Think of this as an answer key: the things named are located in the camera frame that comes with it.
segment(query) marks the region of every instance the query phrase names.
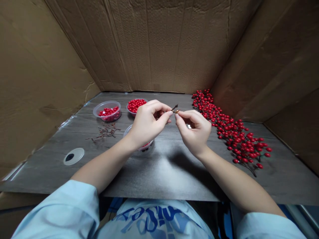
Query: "table surface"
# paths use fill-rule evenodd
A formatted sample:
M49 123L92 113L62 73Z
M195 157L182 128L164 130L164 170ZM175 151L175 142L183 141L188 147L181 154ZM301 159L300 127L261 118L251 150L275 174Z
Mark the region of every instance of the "table surface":
M178 104L181 110L192 109L191 95L173 93L100 93L71 117L56 134L24 164L11 179L0 186L1 191L50 194L85 163L112 147L122 137L134 118L127 112L127 103L135 98L157 99L169 106ZM85 140L99 135L104 122L92 111L101 102L115 100L121 103L122 116L116 121L116 138L107 137L94 144ZM241 165L241 170L260 183L277 203L319 205L319 178L278 140L263 124L245 122L256 137L263 137L273 149L271 158L263 159L264 169L257 170L257 178ZM208 146L231 162L233 156L212 128ZM83 158L66 166L63 159L72 149L85 150ZM225 200L226 196L205 167L188 151L179 131L172 123L154 140L151 147L136 151L118 175L103 192L108 197L146 199L185 199L202 201Z

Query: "person's right hand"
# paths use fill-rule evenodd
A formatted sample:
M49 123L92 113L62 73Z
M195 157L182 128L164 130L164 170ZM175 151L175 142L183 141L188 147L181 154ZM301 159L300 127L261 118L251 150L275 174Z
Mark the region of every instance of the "person's right hand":
M196 110L179 111L175 114L175 118L184 144L197 157L207 148L211 123Z

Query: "red berry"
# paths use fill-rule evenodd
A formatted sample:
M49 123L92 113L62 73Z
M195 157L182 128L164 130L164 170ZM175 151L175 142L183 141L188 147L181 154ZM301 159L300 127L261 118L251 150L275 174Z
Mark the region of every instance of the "red berry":
M257 165L257 167L260 168L260 169L263 169L263 168L264 168L260 163L257 163L256 165Z

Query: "small twig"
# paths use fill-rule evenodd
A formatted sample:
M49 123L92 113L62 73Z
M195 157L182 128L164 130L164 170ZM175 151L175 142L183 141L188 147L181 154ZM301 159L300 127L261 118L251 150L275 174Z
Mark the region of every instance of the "small twig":
M250 167L248 167L247 165L245 165L245 164L243 164L243 163L240 163L240 164L243 165L244 167L248 168L248 169L252 172L252 174L255 176L255 178L257 178L257 175L256 175L256 173L255 173L255 170L252 170Z
M175 105L174 106L174 108L173 109L171 109L171 111L173 111L174 112L174 109L176 109L178 107L178 104L177 105Z
M112 123L111 126L105 125L104 128L98 127L98 129L100 130L100 134L101 134L100 136L97 136L95 138L86 138L86 139L91 139L95 143L97 140L105 138L105 137L113 136L115 138L115 135L114 135L115 131L121 130L115 127L115 123Z

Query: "cardboard wall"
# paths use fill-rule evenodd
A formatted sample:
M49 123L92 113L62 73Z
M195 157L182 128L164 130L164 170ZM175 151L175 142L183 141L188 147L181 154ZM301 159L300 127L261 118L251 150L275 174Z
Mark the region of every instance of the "cardboard wall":
M319 176L319 89L265 122Z
M0 177L99 93L41 0L0 2Z
M261 1L47 1L101 91L211 87Z
M264 122L319 87L318 1L263 1L213 86L225 113Z

